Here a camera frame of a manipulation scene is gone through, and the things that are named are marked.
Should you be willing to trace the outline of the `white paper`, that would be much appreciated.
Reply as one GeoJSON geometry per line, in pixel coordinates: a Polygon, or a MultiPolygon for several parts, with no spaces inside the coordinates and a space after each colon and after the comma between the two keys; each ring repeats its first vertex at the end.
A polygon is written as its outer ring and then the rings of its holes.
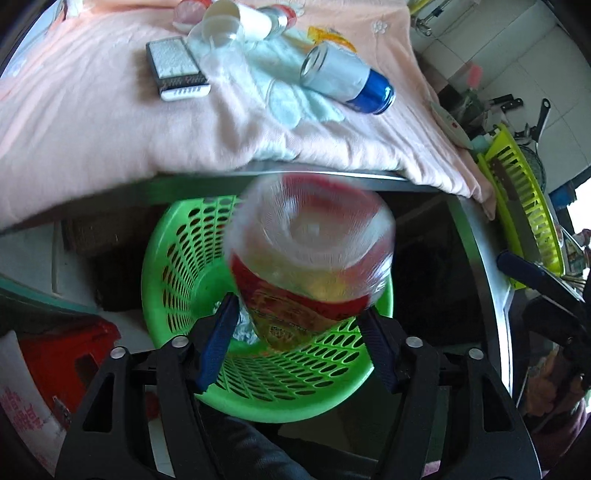
{"type": "MultiPolygon", "coordinates": [[[[228,321],[224,321],[223,319],[215,322],[215,328],[211,334],[213,342],[228,338],[228,325],[228,321]]],[[[236,321],[235,330],[232,332],[231,339],[249,346],[259,342],[259,336],[257,336],[256,329],[252,324],[252,318],[250,318],[249,312],[247,312],[243,305],[240,305],[238,320],[236,321]]]]}

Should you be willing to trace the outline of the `red yellow drink bottle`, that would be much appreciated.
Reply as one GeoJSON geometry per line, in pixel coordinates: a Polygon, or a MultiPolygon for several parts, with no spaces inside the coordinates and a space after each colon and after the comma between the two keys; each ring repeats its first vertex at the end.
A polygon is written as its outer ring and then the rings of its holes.
{"type": "Polygon", "coordinates": [[[394,256],[394,216],[376,193],[315,174],[253,181],[225,227],[223,252],[259,339],[311,343],[374,305],[394,256]]]}

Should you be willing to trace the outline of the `white paper cup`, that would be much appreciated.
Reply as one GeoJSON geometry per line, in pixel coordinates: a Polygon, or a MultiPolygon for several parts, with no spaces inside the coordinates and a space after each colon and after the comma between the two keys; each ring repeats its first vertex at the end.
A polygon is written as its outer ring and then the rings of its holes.
{"type": "Polygon", "coordinates": [[[269,16],[255,8],[233,1],[216,1],[206,9],[204,19],[217,17],[231,17],[238,20],[247,41],[262,41],[273,29],[273,22],[269,16]]]}

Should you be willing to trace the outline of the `white milk carton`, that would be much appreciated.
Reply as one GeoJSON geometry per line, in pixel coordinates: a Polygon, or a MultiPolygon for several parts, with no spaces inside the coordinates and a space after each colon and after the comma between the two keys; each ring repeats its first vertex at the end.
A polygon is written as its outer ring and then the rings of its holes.
{"type": "Polygon", "coordinates": [[[356,53],[356,47],[352,42],[349,42],[346,37],[342,36],[341,33],[336,32],[331,28],[321,28],[311,26],[308,27],[307,38],[314,45],[321,44],[322,42],[332,42],[335,45],[344,47],[349,51],[356,53]]]}

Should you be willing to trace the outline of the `red snack cup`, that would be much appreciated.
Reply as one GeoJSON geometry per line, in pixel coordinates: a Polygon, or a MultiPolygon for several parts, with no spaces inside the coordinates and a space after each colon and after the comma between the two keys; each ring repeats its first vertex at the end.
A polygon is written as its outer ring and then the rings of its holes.
{"type": "Polygon", "coordinates": [[[181,32],[188,32],[201,22],[211,0],[182,0],[173,9],[172,25],[181,32]]]}

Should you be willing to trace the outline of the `yellow green dish rack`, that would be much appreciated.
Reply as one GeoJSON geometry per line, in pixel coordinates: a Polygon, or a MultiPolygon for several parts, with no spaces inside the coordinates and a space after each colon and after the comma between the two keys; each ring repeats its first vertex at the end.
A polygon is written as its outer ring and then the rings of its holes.
{"type": "Polygon", "coordinates": [[[477,164],[494,187],[508,250],[563,275],[561,245],[548,202],[506,126],[496,128],[488,150],[477,155],[477,164]]]}

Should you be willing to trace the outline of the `red plastic stool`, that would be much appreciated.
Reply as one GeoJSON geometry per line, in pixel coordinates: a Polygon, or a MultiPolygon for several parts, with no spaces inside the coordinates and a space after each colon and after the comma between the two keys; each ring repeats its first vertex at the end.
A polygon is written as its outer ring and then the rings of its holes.
{"type": "Polygon", "coordinates": [[[120,333],[100,317],[84,317],[48,332],[23,335],[19,347],[41,397],[67,426],[120,333]]]}

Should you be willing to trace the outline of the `white ceramic dish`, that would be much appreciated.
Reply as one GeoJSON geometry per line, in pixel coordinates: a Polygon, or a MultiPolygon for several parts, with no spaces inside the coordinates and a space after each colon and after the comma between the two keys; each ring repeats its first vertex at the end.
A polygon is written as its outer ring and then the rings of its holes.
{"type": "Polygon", "coordinates": [[[473,149],[473,144],[467,133],[447,110],[436,102],[430,103],[430,109],[436,123],[453,144],[466,150],[473,149]]]}

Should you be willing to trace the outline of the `white printed plastic bag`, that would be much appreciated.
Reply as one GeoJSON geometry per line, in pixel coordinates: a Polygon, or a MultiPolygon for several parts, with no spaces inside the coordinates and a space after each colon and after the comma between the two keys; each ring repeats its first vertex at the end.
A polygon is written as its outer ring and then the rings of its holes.
{"type": "Polygon", "coordinates": [[[0,354],[1,407],[30,453],[54,477],[66,429],[41,397],[14,331],[1,337],[0,354]]]}

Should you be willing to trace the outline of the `pink blanket cloth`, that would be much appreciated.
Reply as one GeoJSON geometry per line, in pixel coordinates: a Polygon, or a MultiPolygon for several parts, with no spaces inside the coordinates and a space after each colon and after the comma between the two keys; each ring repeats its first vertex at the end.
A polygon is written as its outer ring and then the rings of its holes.
{"type": "Polygon", "coordinates": [[[300,1],[297,30],[198,54],[211,90],[163,101],[145,47],[171,37],[170,1],[80,1],[1,81],[1,225],[160,174],[230,171],[253,160],[394,171],[479,202],[492,184],[439,128],[402,1],[300,1]],[[396,91],[365,115],[298,80],[304,31],[329,27],[396,91]]]}

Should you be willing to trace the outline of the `silver blue can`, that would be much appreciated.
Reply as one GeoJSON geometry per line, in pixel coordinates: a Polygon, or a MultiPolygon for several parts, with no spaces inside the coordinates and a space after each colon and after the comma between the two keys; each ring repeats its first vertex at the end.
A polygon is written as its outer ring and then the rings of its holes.
{"type": "Polygon", "coordinates": [[[387,77],[334,42],[315,45],[304,58],[301,85],[363,114],[381,115],[396,99],[387,77]]]}

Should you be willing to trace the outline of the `clear plastic cup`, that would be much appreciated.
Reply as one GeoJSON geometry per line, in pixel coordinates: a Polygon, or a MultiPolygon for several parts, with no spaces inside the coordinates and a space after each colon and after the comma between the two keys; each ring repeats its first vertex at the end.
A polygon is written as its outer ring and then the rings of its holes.
{"type": "Polygon", "coordinates": [[[221,15],[204,18],[185,38],[203,71],[219,74],[242,65],[243,30],[238,18],[221,15]]]}

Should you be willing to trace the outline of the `red soda can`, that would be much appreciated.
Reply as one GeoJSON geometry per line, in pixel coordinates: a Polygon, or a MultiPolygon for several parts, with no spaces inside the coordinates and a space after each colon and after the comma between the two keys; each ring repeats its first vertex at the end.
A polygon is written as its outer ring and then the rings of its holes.
{"type": "Polygon", "coordinates": [[[293,8],[283,4],[259,7],[257,10],[270,17],[274,28],[290,29],[297,23],[297,14],[293,8]]]}

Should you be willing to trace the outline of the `black handled pan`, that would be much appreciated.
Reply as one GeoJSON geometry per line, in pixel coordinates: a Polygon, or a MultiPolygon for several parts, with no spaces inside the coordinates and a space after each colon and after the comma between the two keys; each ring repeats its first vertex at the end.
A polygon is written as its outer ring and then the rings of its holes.
{"type": "Polygon", "coordinates": [[[514,134],[514,139],[520,146],[524,158],[530,166],[542,191],[546,190],[547,174],[540,158],[540,140],[545,130],[551,108],[552,105],[550,100],[548,98],[543,98],[537,124],[533,126],[526,124],[522,131],[518,131],[514,134]]]}

